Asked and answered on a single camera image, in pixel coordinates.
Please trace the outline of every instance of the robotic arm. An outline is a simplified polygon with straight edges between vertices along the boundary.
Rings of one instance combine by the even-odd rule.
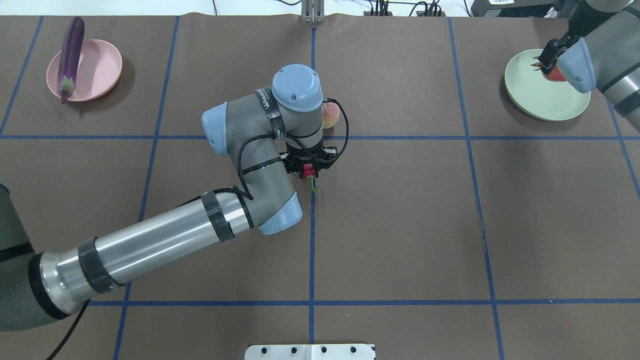
[[[640,131],[640,1],[578,0],[569,30],[540,55],[545,75],[554,67],[582,93],[601,91]]]
[[[275,234],[298,223],[302,210],[287,173],[317,176],[344,150],[323,146],[323,101],[336,102],[323,98],[318,75],[288,65],[271,88],[205,112],[207,139],[217,154],[231,156],[240,187],[206,192],[61,254],[35,254],[0,183],[0,331],[66,318],[96,295],[254,226]],[[284,139],[287,152],[280,154],[274,140]]]

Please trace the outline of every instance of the eggplant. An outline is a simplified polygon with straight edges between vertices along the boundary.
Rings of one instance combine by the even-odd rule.
[[[60,68],[58,68],[58,93],[63,104],[74,94],[76,89],[83,40],[84,20],[76,16],[71,20],[65,40],[62,42]]]

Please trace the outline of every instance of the blue tape line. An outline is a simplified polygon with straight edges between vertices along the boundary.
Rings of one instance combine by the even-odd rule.
[[[617,140],[615,136],[470,136],[471,140]]]
[[[344,135],[327,135],[325,140],[344,140]],[[464,136],[437,135],[349,135],[349,140],[464,140]]]
[[[613,111],[613,106],[611,106],[611,103],[609,101],[607,101],[607,105],[609,107],[609,113],[611,114],[611,119],[613,120],[613,126],[616,128],[616,134],[618,134],[617,139],[620,141],[622,154],[625,156],[625,161],[627,162],[627,168],[629,169],[629,174],[631,175],[631,181],[633,182],[634,188],[636,189],[636,196],[638,200],[640,200],[640,186],[638,185],[638,180],[636,177],[636,172],[634,171],[634,166],[633,164],[631,164],[631,158],[629,158],[627,146],[625,145],[625,141],[622,139],[622,133],[620,133],[620,126],[618,125],[618,120],[616,120],[616,113]]]
[[[206,135],[159,135],[158,139],[169,140],[206,140]]]
[[[486,300],[317,300],[316,306],[442,306],[491,305]]]
[[[158,117],[156,121],[156,131],[154,133],[154,143],[151,146],[151,155],[149,156],[149,166],[147,168],[147,178],[145,180],[145,189],[142,195],[142,202],[140,205],[140,215],[138,221],[141,222],[145,216],[145,210],[147,208],[147,196],[149,193],[149,182],[151,182],[151,173],[154,167],[154,161],[156,158],[156,149],[158,143],[158,137],[160,134],[160,125],[162,124],[162,114],[164,110],[164,99],[166,97],[166,89],[169,86],[169,76],[171,74],[171,63],[173,61],[173,51],[175,50],[175,39],[178,35],[178,26],[180,25],[180,17],[175,17],[175,24],[173,25],[173,36],[171,40],[171,49],[169,50],[169,59],[166,64],[166,72],[164,74],[164,85],[162,89],[162,96],[160,98],[160,107],[158,109]],[[129,294],[131,292],[131,283],[127,284],[125,291],[124,301],[122,303],[122,315],[120,317],[120,326],[118,327],[118,337],[116,339],[116,346],[113,352],[113,360],[117,360],[120,356],[120,344],[122,343],[122,334],[124,332],[124,324],[127,318],[127,308],[129,307]]]
[[[554,305],[554,304],[640,304],[640,299],[502,299],[498,305]]]
[[[124,301],[92,300],[89,306],[122,306]],[[497,305],[640,304],[640,298],[496,299]],[[309,306],[307,300],[129,300],[127,307]],[[490,299],[467,300],[315,300],[316,306],[469,306],[492,305]]]
[[[15,101],[16,95],[18,95],[18,88],[20,87],[20,83],[22,82],[24,71],[27,69],[27,64],[29,63],[31,53],[33,52],[33,47],[36,45],[36,39],[38,38],[38,34],[40,34],[40,28],[42,28],[43,22],[44,22],[44,16],[41,16],[40,21],[38,21],[38,26],[36,27],[36,32],[33,33],[33,38],[31,39],[31,45],[29,45],[29,51],[27,52],[27,56],[25,56],[24,62],[22,62],[22,68],[20,69],[18,80],[15,82],[15,86],[13,87],[13,92],[11,93],[11,99],[9,99],[9,104],[7,105],[6,111],[4,112],[4,118],[2,120],[2,124],[0,125],[0,135],[2,135],[2,133],[4,132],[6,123],[9,120],[11,107],[13,106],[13,102]]]
[[[316,193],[311,192],[311,219],[309,243],[309,343],[315,342],[315,301],[316,301]]]
[[[489,294],[491,296],[491,307],[493,310],[493,325],[495,327],[495,337],[498,345],[498,354],[500,355],[500,360],[504,360],[504,349],[502,346],[502,332],[500,330],[500,320],[498,317],[498,306],[495,302],[495,288],[493,286],[493,274],[491,271],[491,260],[489,258],[489,246],[486,241],[486,231],[484,230],[484,218],[482,214],[482,204],[480,203],[480,191],[478,190],[477,177],[476,177],[476,165],[474,164],[474,156],[471,148],[471,137],[469,133],[469,125],[467,121],[467,110],[465,108],[465,97],[462,92],[462,80],[460,78],[460,67],[458,66],[458,54],[456,52],[456,39],[453,34],[453,23],[451,18],[448,17],[449,21],[449,36],[451,39],[451,52],[453,55],[453,63],[456,71],[456,81],[458,83],[458,96],[460,97],[460,110],[462,112],[462,122],[465,127],[465,137],[467,141],[467,153],[469,156],[469,165],[471,167],[471,178],[474,184],[474,193],[476,195],[476,209],[478,212],[478,216],[480,218],[480,225],[482,227],[482,241],[484,243],[484,264],[486,267],[486,277],[489,282]]]
[[[311,69],[316,69],[316,28],[311,29]],[[309,234],[309,343],[316,341],[315,307],[316,299],[316,193],[311,191],[311,214]]]
[[[23,140],[153,140],[155,135],[0,135],[0,139]],[[159,140],[206,140],[205,135],[158,135]],[[584,140],[611,141],[618,136],[492,136],[472,135],[471,140]],[[638,141],[640,136],[622,136],[625,141]],[[344,135],[326,135],[325,140],[344,140]],[[349,140],[466,140],[457,135],[351,135]]]
[[[153,135],[1,135],[2,139],[29,140],[151,140]]]
[[[195,307],[238,307],[238,306],[307,306],[309,301],[306,300],[231,300],[231,301],[199,301],[199,300],[183,300],[183,301],[129,301],[129,306],[195,306]]]
[[[316,28],[311,29],[311,69],[316,69]]]
[[[131,294],[131,283],[127,283],[127,287],[124,291],[124,300],[122,301],[122,312],[120,313],[120,325],[118,325],[118,337],[116,338],[116,345],[113,349],[113,360],[118,360],[120,357],[120,345],[122,344],[122,334],[124,333],[124,323],[127,318],[127,303],[129,302],[129,295]]]
[[[122,306],[123,303],[124,301],[121,301],[121,300],[117,300],[117,301],[91,300],[89,305],[90,306]]]

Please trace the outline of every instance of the white metal bracket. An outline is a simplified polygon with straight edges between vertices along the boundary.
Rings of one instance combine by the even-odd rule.
[[[302,22],[321,24],[324,22],[324,0],[302,0]]]
[[[371,344],[252,345],[244,360],[376,360]]]

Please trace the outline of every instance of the plate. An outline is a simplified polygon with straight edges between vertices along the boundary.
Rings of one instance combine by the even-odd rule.
[[[58,94],[60,53],[47,69],[49,90]],[[111,43],[104,40],[85,40],[80,51],[76,89],[68,101],[89,101],[106,94],[116,85],[122,73],[122,56]]]
[[[525,50],[514,56],[504,70],[504,85],[516,105],[542,120],[560,121],[580,115],[589,105],[591,93],[582,94],[566,81],[553,82],[535,71],[542,49]]]

